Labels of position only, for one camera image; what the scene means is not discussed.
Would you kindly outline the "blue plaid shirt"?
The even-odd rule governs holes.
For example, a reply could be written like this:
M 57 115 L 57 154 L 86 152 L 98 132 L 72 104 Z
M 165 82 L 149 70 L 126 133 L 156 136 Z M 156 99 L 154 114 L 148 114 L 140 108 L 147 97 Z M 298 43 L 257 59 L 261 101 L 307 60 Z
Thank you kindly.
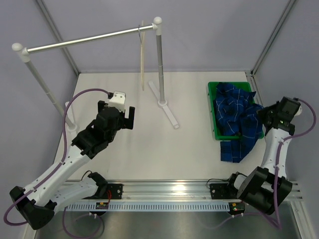
M 263 107 L 254 103 L 255 95 L 256 92 L 231 83 L 218 83 L 216 86 L 216 125 L 222 136 L 239 137 L 221 141 L 220 158 L 223 162 L 241 162 L 263 134 L 263 126 L 257 116 L 257 111 Z

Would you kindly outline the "white hanger with metal hook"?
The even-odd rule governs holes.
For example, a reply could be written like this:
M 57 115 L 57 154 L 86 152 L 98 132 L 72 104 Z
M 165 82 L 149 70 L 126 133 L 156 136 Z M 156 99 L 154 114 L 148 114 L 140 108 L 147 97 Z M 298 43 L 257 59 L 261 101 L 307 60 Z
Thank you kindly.
M 140 77 L 141 77 L 141 88 L 142 91 L 145 90 L 145 33 L 140 29 L 144 26 L 144 21 L 139 25 L 139 38 L 140 38 Z

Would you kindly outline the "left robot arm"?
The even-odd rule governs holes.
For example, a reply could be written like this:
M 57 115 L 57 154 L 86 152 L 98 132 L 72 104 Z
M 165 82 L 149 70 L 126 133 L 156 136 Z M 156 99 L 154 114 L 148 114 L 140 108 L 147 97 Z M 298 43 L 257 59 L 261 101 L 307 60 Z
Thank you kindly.
M 48 224 L 61 209 L 85 198 L 102 199 L 108 195 L 107 180 L 97 172 L 62 189 L 62 184 L 79 168 L 106 149 L 121 129 L 134 127 L 135 107 L 129 108 L 129 116 L 121 106 L 111 102 L 98 102 L 98 113 L 88 126 L 80 131 L 60 161 L 48 168 L 33 183 L 10 191 L 16 209 L 32 229 Z

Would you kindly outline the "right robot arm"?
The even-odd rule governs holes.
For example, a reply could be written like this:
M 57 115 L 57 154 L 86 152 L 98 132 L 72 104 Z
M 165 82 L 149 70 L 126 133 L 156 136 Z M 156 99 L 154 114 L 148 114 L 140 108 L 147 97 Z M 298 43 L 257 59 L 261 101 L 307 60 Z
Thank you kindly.
M 271 215 L 289 195 L 293 185 L 287 180 L 286 157 L 295 133 L 291 121 L 300 113 L 299 100 L 288 97 L 257 112 L 266 129 L 263 161 L 248 176 L 239 172 L 230 176 L 225 186 L 229 197 L 240 199 Z

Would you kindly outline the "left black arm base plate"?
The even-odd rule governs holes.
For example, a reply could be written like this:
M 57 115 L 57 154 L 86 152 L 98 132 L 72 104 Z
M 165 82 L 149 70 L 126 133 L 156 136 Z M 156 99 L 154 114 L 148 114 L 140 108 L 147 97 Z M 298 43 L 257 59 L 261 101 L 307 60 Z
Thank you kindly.
M 107 186 L 102 187 L 100 192 L 100 199 L 120 200 L 123 194 L 123 184 L 109 183 Z

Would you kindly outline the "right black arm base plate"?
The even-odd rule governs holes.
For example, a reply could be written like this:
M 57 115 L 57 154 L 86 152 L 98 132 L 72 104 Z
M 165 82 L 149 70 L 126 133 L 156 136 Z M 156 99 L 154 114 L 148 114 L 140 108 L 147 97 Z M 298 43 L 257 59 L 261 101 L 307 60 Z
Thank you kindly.
M 208 187 L 213 200 L 237 199 L 238 190 L 228 183 L 210 183 Z

